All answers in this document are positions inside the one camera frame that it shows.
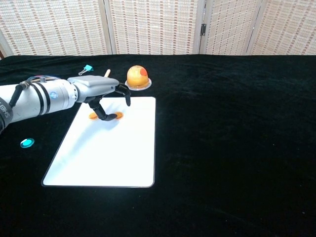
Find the white board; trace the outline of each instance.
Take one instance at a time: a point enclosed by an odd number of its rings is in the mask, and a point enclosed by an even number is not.
[[[154,97],[103,98],[107,114],[123,112],[113,121],[91,120],[82,104],[60,145],[42,185],[150,187],[154,183]]]

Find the black table surface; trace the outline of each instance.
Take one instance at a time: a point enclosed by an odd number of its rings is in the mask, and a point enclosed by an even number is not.
[[[132,96],[157,100],[155,183],[43,187],[79,104],[12,123],[0,135],[0,236],[316,236],[316,56],[11,56],[0,85],[86,64],[121,82],[147,69],[153,85]]]

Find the blue bottle cap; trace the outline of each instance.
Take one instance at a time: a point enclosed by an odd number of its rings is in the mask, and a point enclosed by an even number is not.
[[[22,148],[29,148],[34,144],[35,140],[33,138],[26,138],[21,143],[20,146]]]

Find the robotic arm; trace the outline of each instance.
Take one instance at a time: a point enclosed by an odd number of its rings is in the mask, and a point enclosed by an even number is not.
[[[100,100],[112,92],[123,94],[130,106],[130,91],[116,79],[102,76],[81,76],[48,80],[45,77],[15,85],[0,86],[0,133],[13,122],[71,108],[75,102],[88,103],[99,119],[111,121]]]

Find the binder clip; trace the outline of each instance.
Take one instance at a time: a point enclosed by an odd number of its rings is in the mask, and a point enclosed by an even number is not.
[[[79,76],[84,74],[85,72],[91,72],[93,71],[93,67],[90,65],[86,65],[81,72],[78,73]]]

